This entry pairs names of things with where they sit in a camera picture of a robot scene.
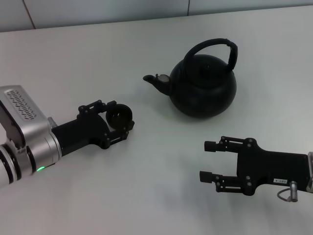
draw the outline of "kettle body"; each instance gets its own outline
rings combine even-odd
[[[228,64],[211,55],[195,55],[201,49],[226,44],[231,47]],[[147,75],[143,79],[168,95],[182,113],[195,118],[209,118],[225,111],[236,90],[233,73],[237,46],[227,39],[207,40],[193,47],[167,75]]]

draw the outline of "kettle spout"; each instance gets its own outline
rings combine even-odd
[[[161,74],[154,77],[153,75],[146,75],[143,80],[152,84],[157,90],[165,95],[172,94],[172,80],[169,76]]]

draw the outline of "white table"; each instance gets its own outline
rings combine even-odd
[[[21,84],[58,124],[98,99],[131,107],[126,141],[87,146],[0,190],[1,235],[308,235],[313,195],[298,203],[261,186],[217,193],[199,171],[235,175],[236,154],[204,152],[222,135],[272,151],[313,149],[313,7],[0,34],[0,85]],[[144,82],[169,74],[199,42],[239,48],[237,94],[217,117],[194,120]],[[229,48],[204,50],[224,60]],[[0,129],[1,141],[5,132]]]

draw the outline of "wall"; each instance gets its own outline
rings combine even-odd
[[[0,0],[0,32],[33,29],[21,0]]]
[[[313,4],[313,0],[0,0],[0,32]]]
[[[313,0],[190,0],[189,15],[312,4]]]

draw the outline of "green led light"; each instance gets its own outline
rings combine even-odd
[[[42,166],[42,167],[40,167],[40,168],[38,168],[38,170],[37,171],[41,171],[42,169],[44,169],[45,167],[44,166]]]

